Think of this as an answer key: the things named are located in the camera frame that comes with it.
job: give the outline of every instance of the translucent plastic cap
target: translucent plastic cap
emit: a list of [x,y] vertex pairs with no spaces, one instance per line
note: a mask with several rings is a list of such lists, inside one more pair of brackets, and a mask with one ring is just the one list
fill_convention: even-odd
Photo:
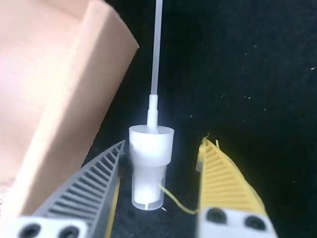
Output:
[[129,153],[133,164],[132,204],[138,209],[155,210],[163,205],[166,166],[171,161],[174,130],[158,126],[151,133],[146,125],[129,128]]

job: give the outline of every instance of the black background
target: black background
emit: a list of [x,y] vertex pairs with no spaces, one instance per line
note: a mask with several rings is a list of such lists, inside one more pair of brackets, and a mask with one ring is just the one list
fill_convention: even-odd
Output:
[[[88,159],[145,124],[150,92],[155,1],[108,3],[140,49]],[[314,0],[164,0],[159,124],[175,129],[166,187],[182,203],[197,206],[197,151],[210,133],[263,199],[280,238],[317,235],[316,40]],[[112,237],[193,238],[195,216],[169,198],[167,212],[132,206],[130,173]]]

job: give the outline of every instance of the black screw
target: black screw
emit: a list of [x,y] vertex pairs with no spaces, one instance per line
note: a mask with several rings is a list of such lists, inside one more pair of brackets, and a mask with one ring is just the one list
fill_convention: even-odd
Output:
[[207,220],[210,222],[218,223],[218,224],[226,224],[227,223],[227,216],[224,213],[224,211],[222,211],[221,209],[211,208],[207,212]]
[[60,233],[58,238],[77,238],[79,235],[79,230],[77,227],[69,226],[64,228]]
[[36,223],[29,224],[25,226],[21,231],[20,231],[20,238],[34,238],[36,237],[41,230],[41,226]]
[[245,225],[259,231],[265,231],[266,229],[264,221],[256,216],[249,216],[246,218]]

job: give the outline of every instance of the yellow thread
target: yellow thread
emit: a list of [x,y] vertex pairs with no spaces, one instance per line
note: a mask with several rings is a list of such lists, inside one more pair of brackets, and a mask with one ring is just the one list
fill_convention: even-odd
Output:
[[169,196],[170,199],[172,199],[175,204],[180,208],[182,209],[184,212],[188,213],[188,214],[191,214],[191,215],[195,215],[196,213],[198,213],[198,209],[196,210],[190,210],[188,209],[187,207],[185,207],[183,204],[181,204],[178,199],[170,192],[168,191],[165,187],[162,186],[162,184],[158,184],[159,188],[167,195]]
[[205,139],[208,139],[208,137],[209,137],[209,132],[208,132],[207,136],[205,136],[205,137],[202,139],[202,141],[205,140]]

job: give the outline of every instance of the gray plastic jaw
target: gray plastic jaw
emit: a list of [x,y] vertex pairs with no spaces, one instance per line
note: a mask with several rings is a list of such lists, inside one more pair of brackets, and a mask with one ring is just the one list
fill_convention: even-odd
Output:
[[87,238],[105,237],[116,182],[121,141],[87,163],[59,187],[33,214],[53,219],[76,219],[88,226]]

